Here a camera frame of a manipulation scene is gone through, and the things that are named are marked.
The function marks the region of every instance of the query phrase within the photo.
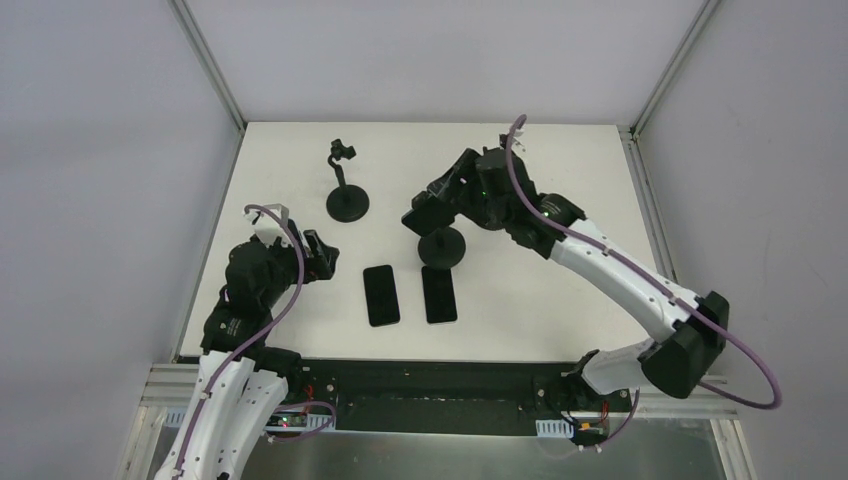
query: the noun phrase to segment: white wall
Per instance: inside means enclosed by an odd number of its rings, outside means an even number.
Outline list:
[[[165,0],[0,6],[0,477],[114,475],[235,141]]]
[[[196,0],[260,121],[630,124],[702,0]]]
[[[848,2],[728,0],[642,139],[678,273],[772,365],[745,410],[763,479],[848,469]],[[766,399],[741,355],[721,368]]]

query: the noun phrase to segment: phone screen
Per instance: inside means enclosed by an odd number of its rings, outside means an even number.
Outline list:
[[[368,323],[372,327],[391,325],[400,321],[395,275],[391,265],[366,268],[362,271],[365,282],[365,302],[368,304]]]
[[[458,315],[450,270],[422,267],[421,282],[424,284],[427,323],[455,322]]]

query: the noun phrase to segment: round stand base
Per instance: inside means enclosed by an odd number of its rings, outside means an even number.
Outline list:
[[[436,230],[418,241],[418,256],[430,268],[450,270],[465,256],[465,238],[450,227]]]
[[[361,187],[346,185],[336,187],[327,197],[327,213],[342,223],[355,222],[365,216],[371,201]]]

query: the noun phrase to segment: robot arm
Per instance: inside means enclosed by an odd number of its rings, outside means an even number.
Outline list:
[[[723,350],[723,338],[670,302],[647,279],[609,256],[609,250],[615,250],[651,272],[622,253],[583,210],[560,195],[537,193],[523,161],[513,154],[516,177],[533,206],[576,234],[567,237],[534,217],[510,182],[504,145],[502,136],[500,148],[484,148],[482,155],[466,149],[450,170],[412,200],[412,210],[402,223],[425,236],[450,225],[461,214],[487,230],[505,230],[519,245],[591,282],[642,325],[649,339],[611,352],[590,352],[574,372],[564,377],[564,397],[585,399],[573,405],[575,408],[599,395],[648,383],[672,397],[688,397]],[[602,240],[606,247],[600,249],[581,236]],[[728,305],[720,295],[711,292],[702,298],[659,274],[652,272],[650,276],[669,288],[675,298],[698,305],[700,313],[727,327]]]
[[[324,244],[314,230],[299,232],[282,205],[275,209],[304,253],[303,283],[331,279],[338,249]],[[209,385],[230,352],[271,323],[271,308],[297,281],[296,254],[283,230],[266,215],[251,212],[247,216],[255,234],[230,252],[227,283],[204,325],[204,354],[186,418],[200,410],[184,460],[180,462],[179,452],[191,430],[189,421],[180,426],[156,480],[241,478],[274,409],[290,389],[299,392],[300,355],[266,347],[264,338],[234,358]]]

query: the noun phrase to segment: white tabletop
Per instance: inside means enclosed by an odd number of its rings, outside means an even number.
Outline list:
[[[304,357],[452,361],[575,361],[595,348],[644,340],[639,324],[573,272],[519,247],[501,232],[457,217],[468,250],[453,269],[459,319],[430,325],[424,314],[418,237],[403,227],[410,200],[467,147],[497,146],[507,125],[426,123],[251,123],[224,201],[182,343],[199,355],[203,324],[224,284],[227,254],[252,233],[248,203],[282,203],[301,230],[341,250],[330,281],[306,285],[267,344]],[[330,141],[357,156],[343,161],[348,183],[364,188],[368,213],[342,224],[325,210],[336,186]],[[610,238],[653,266],[648,235],[615,126],[534,125],[519,155],[540,192],[586,211]],[[401,321],[371,327],[362,270],[394,267]],[[285,294],[274,310],[288,299]]]

